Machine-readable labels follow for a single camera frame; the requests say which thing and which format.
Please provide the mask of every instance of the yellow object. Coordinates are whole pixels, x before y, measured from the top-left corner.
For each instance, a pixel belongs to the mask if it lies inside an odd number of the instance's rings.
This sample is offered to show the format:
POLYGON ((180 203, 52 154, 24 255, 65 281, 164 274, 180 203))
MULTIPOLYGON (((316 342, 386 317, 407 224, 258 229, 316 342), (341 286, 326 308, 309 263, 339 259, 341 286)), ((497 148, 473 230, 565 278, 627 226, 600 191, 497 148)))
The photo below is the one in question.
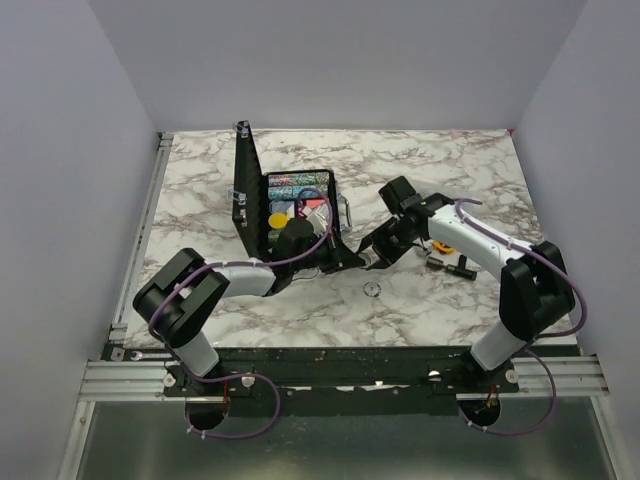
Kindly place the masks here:
POLYGON ((287 215, 284 213, 272 213, 269 216, 269 226, 273 229, 278 229, 278 228, 284 228, 284 226, 287 224, 287 222, 289 221, 289 219, 287 218, 287 215))
POLYGON ((449 245, 445 245, 444 243, 440 243, 437 240, 433 241, 433 248, 435 248, 437 251, 439 251, 440 253, 445 253, 445 254, 449 254, 449 253, 453 253, 455 252, 455 248, 450 247, 449 245))

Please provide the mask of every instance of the black tool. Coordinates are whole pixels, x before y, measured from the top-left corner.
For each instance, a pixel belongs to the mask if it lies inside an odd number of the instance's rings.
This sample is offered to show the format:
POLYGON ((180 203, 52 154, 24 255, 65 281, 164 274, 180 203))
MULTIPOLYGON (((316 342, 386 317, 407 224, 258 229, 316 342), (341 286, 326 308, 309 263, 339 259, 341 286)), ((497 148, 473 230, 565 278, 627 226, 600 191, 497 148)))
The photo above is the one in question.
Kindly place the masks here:
POLYGON ((472 282, 478 276, 478 272, 474 270, 469 270, 467 268, 467 257, 465 255, 460 255, 458 259, 458 265, 447 265, 442 260, 439 260, 434 257, 427 258, 427 267, 432 270, 446 270, 452 275, 456 277, 465 278, 467 280, 471 280, 472 282))

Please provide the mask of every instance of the white marble tabletop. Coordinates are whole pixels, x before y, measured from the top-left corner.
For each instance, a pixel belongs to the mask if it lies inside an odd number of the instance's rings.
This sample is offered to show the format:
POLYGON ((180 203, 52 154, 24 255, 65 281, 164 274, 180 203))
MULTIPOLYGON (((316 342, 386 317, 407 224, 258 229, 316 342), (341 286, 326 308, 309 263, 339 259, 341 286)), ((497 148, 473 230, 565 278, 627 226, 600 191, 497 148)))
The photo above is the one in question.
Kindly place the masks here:
MULTIPOLYGON (((254 131, 263 172, 331 168, 350 200, 355 250, 389 218, 378 189, 399 175, 469 192, 485 202, 474 213, 518 238, 542 233, 509 133, 493 131, 254 131)), ((231 221, 235 134, 175 135, 146 248, 140 285, 178 250, 207 260, 247 258, 231 221)), ((383 271, 348 270, 295 280, 270 298, 222 301, 204 331, 224 347, 469 345, 497 321, 499 285, 486 271, 475 282, 425 267, 418 249, 383 271), (367 282, 382 288, 376 298, 367 282)), ((456 257, 439 258, 455 262, 456 257)), ((469 262, 470 268, 478 268, 469 262)), ((301 276, 310 276, 303 272, 301 276)), ((135 312, 127 347, 156 346, 135 312)), ((569 328, 568 319, 552 331, 569 328)), ((575 343, 574 337, 546 343, 575 343)))

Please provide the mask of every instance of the box lid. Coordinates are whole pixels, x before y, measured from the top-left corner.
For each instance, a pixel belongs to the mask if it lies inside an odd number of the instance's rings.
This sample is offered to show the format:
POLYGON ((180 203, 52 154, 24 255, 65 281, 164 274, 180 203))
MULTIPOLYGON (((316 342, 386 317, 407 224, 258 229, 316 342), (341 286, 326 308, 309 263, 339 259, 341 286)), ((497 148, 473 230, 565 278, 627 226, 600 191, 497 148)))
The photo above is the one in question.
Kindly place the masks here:
POLYGON ((236 126, 236 162, 233 179, 233 207, 231 217, 250 257, 268 260, 268 253, 262 252, 260 242, 260 192, 262 169, 253 133, 248 120, 242 120, 236 126))

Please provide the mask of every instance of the gray wall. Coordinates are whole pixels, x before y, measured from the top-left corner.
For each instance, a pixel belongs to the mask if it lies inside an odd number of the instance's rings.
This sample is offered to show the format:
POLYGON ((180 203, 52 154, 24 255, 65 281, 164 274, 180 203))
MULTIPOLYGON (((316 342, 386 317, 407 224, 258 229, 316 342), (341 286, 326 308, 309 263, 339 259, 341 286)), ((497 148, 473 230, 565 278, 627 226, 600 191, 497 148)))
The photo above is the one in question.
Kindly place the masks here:
POLYGON ((591 0, 516 129, 540 221, 563 248, 640 473, 640 3, 591 0))
POLYGON ((583 0, 89 0, 156 126, 516 125, 583 0))
POLYGON ((1 476, 51 479, 157 136, 84 0, 4 2, 0 65, 1 476))

